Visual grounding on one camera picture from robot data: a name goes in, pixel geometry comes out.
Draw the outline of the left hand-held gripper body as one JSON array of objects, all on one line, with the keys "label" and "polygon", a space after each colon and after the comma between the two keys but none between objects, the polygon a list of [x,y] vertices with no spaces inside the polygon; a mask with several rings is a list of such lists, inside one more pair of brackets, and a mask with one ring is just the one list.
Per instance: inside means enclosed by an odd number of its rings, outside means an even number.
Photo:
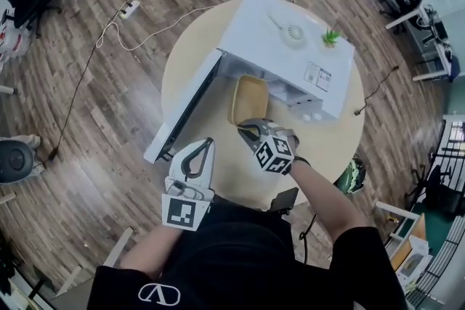
[{"label": "left hand-held gripper body", "polygon": [[162,223],[164,226],[196,231],[209,212],[214,191],[176,180],[165,179],[162,194]]}]

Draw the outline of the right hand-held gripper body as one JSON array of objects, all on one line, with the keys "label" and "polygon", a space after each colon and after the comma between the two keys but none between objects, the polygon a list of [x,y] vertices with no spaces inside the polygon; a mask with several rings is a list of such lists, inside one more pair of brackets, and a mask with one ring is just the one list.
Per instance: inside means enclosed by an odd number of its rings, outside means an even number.
[{"label": "right hand-held gripper body", "polygon": [[262,171],[285,174],[294,161],[299,139],[293,129],[285,129],[273,121],[259,125],[259,143],[254,157]]}]

